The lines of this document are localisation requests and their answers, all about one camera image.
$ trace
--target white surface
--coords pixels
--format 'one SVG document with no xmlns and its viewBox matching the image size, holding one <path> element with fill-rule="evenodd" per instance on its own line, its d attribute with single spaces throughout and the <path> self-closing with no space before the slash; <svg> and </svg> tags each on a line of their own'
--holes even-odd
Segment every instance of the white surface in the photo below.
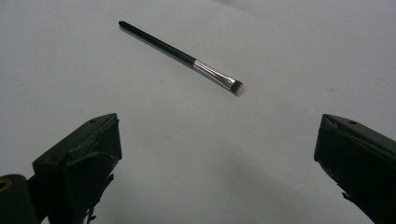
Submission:
<svg viewBox="0 0 396 224">
<path fill-rule="evenodd" d="M 314 162 L 323 113 L 396 139 L 393 0 L 0 1 L 0 175 L 116 112 L 93 223 L 371 223 Z M 244 82 L 235 97 L 124 20 Z"/>
</svg>

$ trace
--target silver ferrule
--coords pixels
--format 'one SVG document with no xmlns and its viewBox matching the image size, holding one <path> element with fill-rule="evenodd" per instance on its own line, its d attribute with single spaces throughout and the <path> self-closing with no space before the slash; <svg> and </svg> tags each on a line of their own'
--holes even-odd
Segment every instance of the silver ferrule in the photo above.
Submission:
<svg viewBox="0 0 396 224">
<path fill-rule="evenodd" d="M 204 64 L 203 62 L 200 62 L 198 60 L 195 60 L 193 68 L 195 70 L 198 70 L 205 75 L 211 77 L 213 80 L 218 82 L 221 86 L 229 90 L 231 86 L 235 83 L 235 79 L 231 77 L 227 77 L 226 75 L 222 74 L 219 71 L 216 71 L 214 68 L 208 66 L 207 64 Z"/>
</svg>

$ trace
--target brush handle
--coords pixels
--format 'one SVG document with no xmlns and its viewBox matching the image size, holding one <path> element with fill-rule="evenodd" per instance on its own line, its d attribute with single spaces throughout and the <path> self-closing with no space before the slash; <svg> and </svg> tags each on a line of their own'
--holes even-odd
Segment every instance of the brush handle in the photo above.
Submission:
<svg viewBox="0 0 396 224">
<path fill-rule="evenodd" d="M 181 60 L 183 63 L 186 63 L 187 65 L 189 65 L 191 67 L 194 66 L 194 62 L 196 59 L 191 57 L 190 55 L 182 52 L 181 50 L 175 49 L 174 47 L 164 43 L 163 41 L 155 38 L 154 36 L 149 35 L 148 33 L 137 29 L 136 27 L 132 26 L 128 22 L 120 21 L 119 25 L 120 25 L 120 27 L 131 32 L 132 34 L 137 35 L 138 37 L 148 41 L 150 44 L 154 45 L 155 47 L 162 49 L 165 52 L 171 54 L 172 56 Z"/>
</svg>

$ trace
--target brush bristles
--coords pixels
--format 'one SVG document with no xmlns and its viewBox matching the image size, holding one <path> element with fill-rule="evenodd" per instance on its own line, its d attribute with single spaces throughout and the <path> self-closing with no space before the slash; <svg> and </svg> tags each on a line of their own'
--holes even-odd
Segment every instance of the brush bristles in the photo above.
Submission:
<svg viewBox="0 0 396 224">
<path fill-rule="evenodd" d="M 244 89 L 245 89 L 244 84 L 236 80 L 235 83 L 231 86 L 230 92 L 238 96 L 244 91 Z"/>
</svg>

